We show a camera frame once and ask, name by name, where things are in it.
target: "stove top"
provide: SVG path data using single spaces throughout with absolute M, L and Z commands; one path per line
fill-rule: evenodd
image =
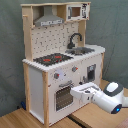
M 51 55 L 36 58 L 33 61 L 48 67 L 48 66 L 54 65 L 56 63 L 61 63 L 65 60 L 69 60 L 69 59 L 73 59 L 73 57 L 63 55 L 61 53 L 54 53 Z

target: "wooden table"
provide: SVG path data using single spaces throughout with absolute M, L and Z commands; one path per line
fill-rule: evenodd
M 101 89 L 108 83 L 102 80 Z M 128 89 L 124 89 L 124 95 L 128 96 Z M 128 118 L 128 108 L 122 108 L 118 114 L 112 115 L 91 103 L 72 113 L 71 117 L 87 128 L 115 128 Z
M 44 128 L 44 125 L 23 109 L 18 109 L 0 118 L 0 128 Z M 50 128 L 81 128 L 68 117 Z

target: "gray backdrop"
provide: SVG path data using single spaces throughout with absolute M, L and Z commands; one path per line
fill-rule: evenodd
M 25 101 L 22 66 L 25 51 L 20 4 L 54 1 L 0 0 L 0 116 L 16 110 L 21 100 Z M 128 88 L 128 0 L 90 1 L 86 43 L 106 48 L 103 79 L 118 81 Z

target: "toy kitchen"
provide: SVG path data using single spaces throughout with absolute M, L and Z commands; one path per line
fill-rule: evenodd
M 85 43 L 90 4 L 21 5 L 26 109 L 46 127 L 86 105 L 71 87 L 100 86 L 105 49 Z

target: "microwave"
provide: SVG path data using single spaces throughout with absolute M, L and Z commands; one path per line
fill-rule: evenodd
M 80 20 L 89 18 L 89 6 L 88 4 L 72 4 L 67 5 L 67 17 L 66 20 Z

